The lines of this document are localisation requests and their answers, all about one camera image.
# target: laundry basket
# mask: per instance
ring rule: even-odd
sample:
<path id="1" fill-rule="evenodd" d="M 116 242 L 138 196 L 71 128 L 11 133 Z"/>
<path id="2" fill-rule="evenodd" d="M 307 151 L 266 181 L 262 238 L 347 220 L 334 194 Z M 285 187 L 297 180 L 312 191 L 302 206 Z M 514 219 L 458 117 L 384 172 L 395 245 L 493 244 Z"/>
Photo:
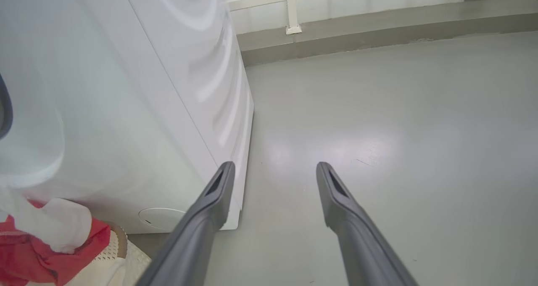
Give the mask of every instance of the laundry basket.
<path id="1" fill-rule="evenodd" d="M 133 286 L 146 270 L 151 259 L 127 240 L 127 234 L 114 223 L 110 225 L 108 246 L 82 269 L 66 286 Z M 27 286 L 54 286 L 33 283 Z"/>

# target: gray floor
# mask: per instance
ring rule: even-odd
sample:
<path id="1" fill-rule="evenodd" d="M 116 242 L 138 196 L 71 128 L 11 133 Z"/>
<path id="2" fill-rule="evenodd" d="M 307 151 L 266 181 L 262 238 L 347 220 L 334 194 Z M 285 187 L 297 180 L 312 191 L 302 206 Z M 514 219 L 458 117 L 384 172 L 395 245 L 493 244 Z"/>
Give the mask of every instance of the gray floor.
<path id="1" fill-rule="evenodd" d="M 333 165 L 422 286 L 538 284 L 538 33 L 247 69 L 245 205 L 207 286 L 346 285 L 315 180 Z"/>

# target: white washing machine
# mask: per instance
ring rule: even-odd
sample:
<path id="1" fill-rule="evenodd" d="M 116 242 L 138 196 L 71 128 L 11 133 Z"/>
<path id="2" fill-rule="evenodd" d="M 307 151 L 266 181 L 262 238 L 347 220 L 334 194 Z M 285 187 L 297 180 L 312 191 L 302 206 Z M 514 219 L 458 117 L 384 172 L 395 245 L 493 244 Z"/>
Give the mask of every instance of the white washing machine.
<path id="1" fill-rule="evenodd" d="M 254 104 L 224 0 L 0 0 L 0 75 L 7 186 L 169 232 L 232 160 L 237 228 Z"/>

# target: red garment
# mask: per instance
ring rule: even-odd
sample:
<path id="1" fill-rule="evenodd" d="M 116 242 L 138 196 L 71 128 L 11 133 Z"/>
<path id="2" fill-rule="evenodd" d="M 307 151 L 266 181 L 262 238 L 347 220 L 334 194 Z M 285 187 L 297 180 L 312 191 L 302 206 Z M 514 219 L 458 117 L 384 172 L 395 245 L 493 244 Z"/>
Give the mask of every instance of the red garment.
<path id="1" fill-rule="evenodd" d="M 86 267 L 110 241 L 110 226 L 92 220 L 88 240 L 74 254 L 56 253 L 35 236 L 15 229 L 9 216 L 0 223 L 0 283 L 25 286 L 28 281 L 63 286 Z"/>

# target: glossy floor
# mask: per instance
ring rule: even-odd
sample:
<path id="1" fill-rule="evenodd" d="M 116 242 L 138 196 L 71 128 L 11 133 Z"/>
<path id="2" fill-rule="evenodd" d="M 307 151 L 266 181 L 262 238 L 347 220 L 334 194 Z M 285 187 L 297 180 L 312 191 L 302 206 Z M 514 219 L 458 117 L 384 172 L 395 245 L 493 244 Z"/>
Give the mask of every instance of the glossy floor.
<path id="1" fill-rule="evenodd" d="M 315 179 L 329 162 L 422 286 L 536 285 L 538 33 L 247 69 L 244 209 L 208 286 L 343 286 Z"/>

